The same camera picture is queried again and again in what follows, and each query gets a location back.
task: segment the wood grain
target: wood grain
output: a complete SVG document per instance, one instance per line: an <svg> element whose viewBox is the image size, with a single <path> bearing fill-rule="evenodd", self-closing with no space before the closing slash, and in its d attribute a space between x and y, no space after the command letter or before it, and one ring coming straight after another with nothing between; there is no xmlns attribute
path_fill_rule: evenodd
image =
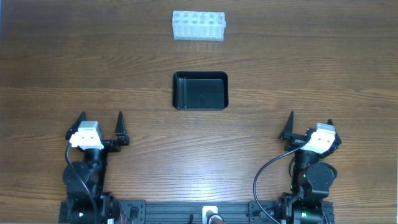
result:
<svg viewBox="0 0 398 224"><path fill-rule="evenodd" d="M224 42L174 41L173 10L223 11ZM131 145L106 190L148 201L248 201L257 170L295 131L333 118L343 144L329 200L337 223L395 223L398 2L2 1L0 222L57 222L66 129L82 110L106 138L121 110ZM228 74L224 111L176 111L179 70ZM82 154L71 152L73 160ZM289 160L258 183L289 191Z"/></svg>

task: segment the wooden table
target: wooden table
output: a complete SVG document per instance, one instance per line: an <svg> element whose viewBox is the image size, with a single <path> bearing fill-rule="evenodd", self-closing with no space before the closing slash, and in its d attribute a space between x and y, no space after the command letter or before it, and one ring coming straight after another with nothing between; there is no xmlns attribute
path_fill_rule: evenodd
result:
<svg viewBox="0 0 398 224"><path fill-rule="evenodd" d="M174 41L173 10L223 11L224 42ZM65 132L85 110L113 138L106 190L148 201L249 201L257 170L295 132L333 118L343 141L329 200L338 223L395 223L398 1L3 0L0 222L57 222ZM224 111L177 111L172 76L221 70ZM71 158L83 154L73 150ZM288 192L290 159L259 197Z"/></svg>

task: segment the wooden surface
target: wooden surface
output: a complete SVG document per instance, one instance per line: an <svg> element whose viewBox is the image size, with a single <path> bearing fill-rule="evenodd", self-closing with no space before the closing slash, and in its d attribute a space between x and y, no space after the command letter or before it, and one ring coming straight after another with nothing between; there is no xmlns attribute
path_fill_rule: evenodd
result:
<svg viewBox="0 0 398 224"><path fill-rule="evenodd" d="M173 10L223 11L224 42L174 41ZM249 201L257 170L295 131L333 118L343 141L329 200L338 223L395 223L398 1L3 0L0 222L57 222L65 131L82 110L131 145L109 155L106 190L148 201ZM222 70L224 111L177 111L172 75ZM82 153L73 150L74 160ZM290 159L258 183L288 192Z"/></svg>

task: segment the black plastic container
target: black plastic container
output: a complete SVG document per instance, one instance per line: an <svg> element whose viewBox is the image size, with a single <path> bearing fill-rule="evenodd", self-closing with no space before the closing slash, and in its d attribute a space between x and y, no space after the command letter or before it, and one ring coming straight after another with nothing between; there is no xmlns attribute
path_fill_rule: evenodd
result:
<svg viewBox="0 0 398 224"><path fill-rule="evenodd" d="M176 72L173 105L178 110L223 110L228 106L225 72Z"/></svg>

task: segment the wooden tabletop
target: wooden tabletop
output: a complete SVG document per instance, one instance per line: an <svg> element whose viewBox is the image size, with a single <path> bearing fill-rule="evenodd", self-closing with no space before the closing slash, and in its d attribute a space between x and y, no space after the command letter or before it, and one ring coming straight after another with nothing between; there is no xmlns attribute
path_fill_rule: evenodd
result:
<svg viewBox="0 0 398 224"><path fill-rule="evenodd" d="M252 181L295 132L333 118L337 223L395 223L398 1L3 0L0 222L57 222L65 132L84 110L130 146L109 155L106 190L148 201L253 200ZM226 14L224 42L174 41L173 10ZM224 71L224 111L177 111L176 71ZM73 160L83 154L72 150ZM288 192L290 158L261 200Z"/></svg>

